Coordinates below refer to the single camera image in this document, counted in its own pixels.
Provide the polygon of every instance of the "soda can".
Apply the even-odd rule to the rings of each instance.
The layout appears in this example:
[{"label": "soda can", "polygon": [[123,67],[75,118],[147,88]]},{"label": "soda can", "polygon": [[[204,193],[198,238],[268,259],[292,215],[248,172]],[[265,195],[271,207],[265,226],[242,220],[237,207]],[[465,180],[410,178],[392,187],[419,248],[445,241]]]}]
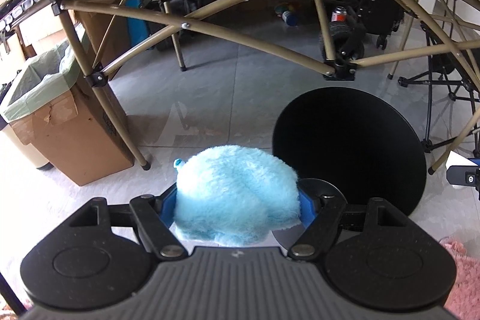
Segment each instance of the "soda can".
[{"label": "soda can", "polygon": [[337,6],[332,13],[332,22],[333,21],[345,21],[347,18],[347,9],[343,6]]}]

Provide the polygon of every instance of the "caster wheel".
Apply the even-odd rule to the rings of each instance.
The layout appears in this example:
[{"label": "caster wheel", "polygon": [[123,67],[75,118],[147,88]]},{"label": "caster wheel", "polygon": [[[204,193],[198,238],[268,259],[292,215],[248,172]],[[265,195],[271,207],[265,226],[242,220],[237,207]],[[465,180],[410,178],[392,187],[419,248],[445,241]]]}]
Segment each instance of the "caster wheel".
[{"label": "caster wheel", "polygon": [[[343,21],[334,21],[330,22],[330,34],[335,45],[335,50],[338,51],[339,48],[349,39],[352,29],[350,26]],[[325,44],[323,43],[323,37],[320,36],[320,52],[322,53],[323,59],[326,60],[327,56],[325,53]],[[345,60],[358,60],[363,58],[365,55],[365,47],[363,43],[359,43],[358,47],[352,52],[344,56]]]},{"label": "caster wheel", "polygon": [[423,148],[423,152],[425,153],[431,153],[431,150],[430,148],[433,146],[434,144],[430,141],[430,140],[425,140],[423,139],[421,141],[421,146]]},{"label": "caster wheel", "polygon": [[378,36],[376,47],[381,48],[383,51],[387,48],[388,40],[384,36]]},{"label": "caster wheel", "polygon": [[402,87],[408,87],[408,85],[405,83],[406,80],[406,77],[401,76],[398,78],[398,84]]}]

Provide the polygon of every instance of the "metal bolt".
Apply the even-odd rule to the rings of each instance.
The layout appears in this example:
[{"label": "metal bolt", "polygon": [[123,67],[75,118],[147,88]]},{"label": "metal bolt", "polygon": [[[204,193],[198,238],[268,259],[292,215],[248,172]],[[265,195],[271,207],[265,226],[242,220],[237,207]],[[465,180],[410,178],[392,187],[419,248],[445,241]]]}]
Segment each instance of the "metal bolt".
[{"label": "metal bolt", "polygon": [[297,244],[296,246],[292,247],[292,254],[295,256],[306,257],[313,255],[315,253],[314,246],[310,244]]},{"label": "metal bolt", "polygon": [[160,251],[160,254],[165,258],[177,258],[183,255],[183,248],[172,244],[170,246],[165,246]]}]

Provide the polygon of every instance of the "black bin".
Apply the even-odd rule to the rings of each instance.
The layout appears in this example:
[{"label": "black bin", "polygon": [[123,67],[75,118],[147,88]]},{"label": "black bin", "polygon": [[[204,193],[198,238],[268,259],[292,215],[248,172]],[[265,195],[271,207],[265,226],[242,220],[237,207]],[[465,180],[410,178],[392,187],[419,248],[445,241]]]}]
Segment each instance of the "black bin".
[{"label": "black bin", "polygon": [[422,146],[406,119],[353,88],[319,88],[294,99],[275,125],[273,155],[300,178],[336,186],[348,203],[382,197],[406,215],[427,179]]}]

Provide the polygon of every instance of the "tile floor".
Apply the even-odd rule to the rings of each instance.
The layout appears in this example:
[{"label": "tile floor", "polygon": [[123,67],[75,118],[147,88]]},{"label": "tile floor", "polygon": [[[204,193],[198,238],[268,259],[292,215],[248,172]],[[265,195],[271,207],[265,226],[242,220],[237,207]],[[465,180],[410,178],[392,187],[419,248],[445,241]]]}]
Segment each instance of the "tile floor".
[{"label": "tile floor", "polygon": [[[319,59],[318,27],[283,25],[268,13],[242,16],[226,12],[222,21],[243,32],[295,49]],[[387,51],[395,51],[402,28],[389,38]],[[379,53],[366,41],[366,55]],[[407,47],[424,45],[421,30],[414,28]],[[235,143],[270,150],[272,130],[281,110],[303,92],[341,82],[299,65],[219,39],[195,36],[183,44],[187,72],[180,72],[173,51],[147,51],[126,63],[111,85],[129,116],[131,134],[152,169],[139,165],[78,187],[57,170],[39,172],[23,164],[14,151],[7,152],[0,138],[0,270],[22,297],[19,278],[22,257],[57,224],[88,199],[106,197],[124,203],[144,194],[160,194],[175,181],[172,162],[187,159],[204,148]],[[386,78],[389,65],[360,70],[350,87],[375,94],[390,103],[423,138],[427,88],[402,88],[396,78]],[[396,76],[426,70],[426,59],[402,62]],[[470,117],[469,103],[453,104],[446,88],[434,89],[431,139],[444,140],[458,133]],[[459,152],[469,155],[471,141]],[[428,163],[441,150],[427,155]],[[434,238],[455,234],[472,255],[480,256],[480,203],[472,188],[453,188],[445,169],[429,176],[424,196],[411,218]],[[131,237],[126,229],[120,234]],[[186,243],[193,248],[195,243]],[[271,236],[263,245],[275,245]]]}]

